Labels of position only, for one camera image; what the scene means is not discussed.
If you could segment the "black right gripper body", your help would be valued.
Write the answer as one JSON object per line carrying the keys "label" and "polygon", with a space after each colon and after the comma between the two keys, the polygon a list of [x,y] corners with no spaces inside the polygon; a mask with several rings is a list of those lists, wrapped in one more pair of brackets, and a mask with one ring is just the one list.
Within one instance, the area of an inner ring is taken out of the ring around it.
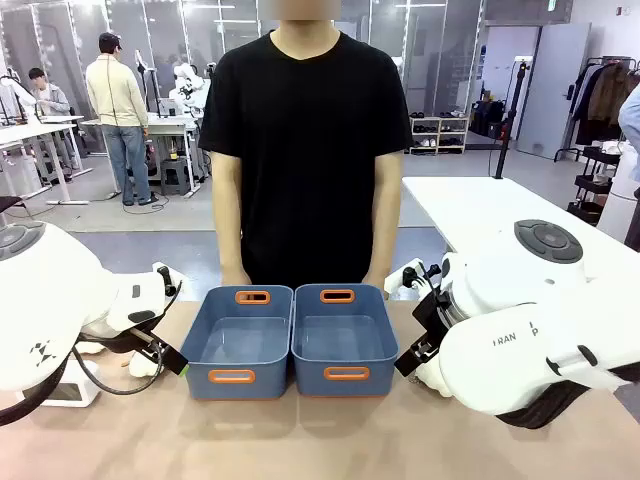
{"label": "black right gripper body", "polygon": [[432,358],[450,329],[446,310],[451,306],[447,293],[429,293],[413,310],[415,320],[425,333],[411,345],[417,358]]}

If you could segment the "person's left hand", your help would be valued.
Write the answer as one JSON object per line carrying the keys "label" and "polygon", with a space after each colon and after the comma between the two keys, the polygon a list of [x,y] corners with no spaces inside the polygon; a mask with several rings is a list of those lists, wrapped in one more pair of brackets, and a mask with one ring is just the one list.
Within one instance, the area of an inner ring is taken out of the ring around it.
{"label": "person's left hand", "polygon": [[378,288],[381,291],[384,300],[388,300],[390,298],[390,294],[384,289],[385,279],[386,279],[386,272],[384,271],[382,272],[368,271],[365,277],[363,278],[363,280],[361,281],[361,283]]}

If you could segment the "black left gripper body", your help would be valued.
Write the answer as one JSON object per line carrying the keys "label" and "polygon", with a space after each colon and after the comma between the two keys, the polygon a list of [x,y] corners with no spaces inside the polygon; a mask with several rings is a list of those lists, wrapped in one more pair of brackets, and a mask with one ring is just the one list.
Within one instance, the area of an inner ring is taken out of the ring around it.
{"label": "black left gripper body", "polygon": [[162,340],[139,329],[127,330],[112,339],[112,351],[118,354],[135,351],[145,358],[157,358],[157,349],[162,349]]}

